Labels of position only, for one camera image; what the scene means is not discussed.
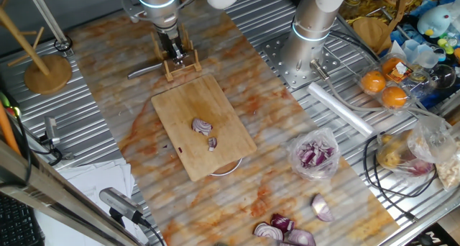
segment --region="metal pole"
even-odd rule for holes
[[[67,38],[64,35],[64,32],[59,28],[56,19],[52,16],[50,9],[46,5],[44,0],[33,0],[35,6],[39,10],[40,14],[42,15],[43,19],[45,19],[48,27],[50,27],[52,33],[56,37],[56,40],[62,45],[68,45]]]

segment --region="red onion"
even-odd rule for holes
[[[254,235],[258,237],[272,238],[274,240],[281,242],[285,239],[285,236],[280,229],[271,227],[266,222],[261,222],[256,226],[256,229],[254,230]]]
[[[301,246],[316,246],[313,234],[310,232],[294,229],[288,236],[287,240]]]
[[[195,118],[193,119],[193,122],[192,122],[192,129],[195,132],[199,132],[200,134],[208,136],[209,133],[211,133],[213,126],[201,119]]]
[[[334,154],[334,148],[326,142],[312,141],[298,147],[297,156],[300,158],[302,167],[309,169],[322,164]]]
[[[211,137],[208,139],[209,151],[212,152],[217,147],[217,139],[215,137]]]
[[[415,177],[423,176],[433,170],[433,164],[424,160],[412,160],[411,163],[412,166],[409,167],[408,171]]]
[[[328,204],[326,203],[326,200],[324,200],[324,197],[321,194],[316,194],[315,198],[313,199],[313,202],[311,203],[311,207],[316,217],[318,217],[318,219],[320,219],[321,221],[332,222],[335,220],[334,216],[331,213],[331,210],[329,209]]]
[[[273,227],[280,229],[283,233],[289,232],[290,230],[294,229],[294,222],[282,216],[281,214],[273,214],[272,221],[270,221],[270,224]]]

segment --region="white tube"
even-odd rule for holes
[[[307,91],[311,94],[311,96],[318,99],[365,137],[370,137],[376,134],[375,129],[370,124],[367,124],[361,117],[353,113],[352,110],[344,106],[318,84],[310,84]]]

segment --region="plastic bag of chopped onion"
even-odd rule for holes
[[[285,144],[291,168],[308,180],[330,179],[339,165],[340,151],[330,128],[312,131]]]
[[[458,150],[450,160],[437,163],[439,179],[444,189],[451,190],[460,184],[460,142],[457,142]]]

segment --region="plastic bag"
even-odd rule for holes
[[[457,151],[446,122],[440,117],[420,117],[408,138],[408,146],[417,158],[429,163],[450,160]]]
[[[432,163],[418,159],[409,149],[408,138],[413,133],[406,130],[398,135],[382,135],[378,141],[382,147],[377,151],[377,162],[396,174],[407,177],[427,176]]]
[[[450,190],[460,184],[460,144],[457,142],[457,151],[450,160],[436,164],[439,179],[444,189]]]
[[[340,151],[330,128],[312,131],[287,142],[289,163],[300,177],[330,179],[339,166]]]
[[[456,152],[456,144],[438,117],[421,117],[414,129],[398,135],[380,135],[377,161],[401,177],[426,177],[433,163],[442,163]]]

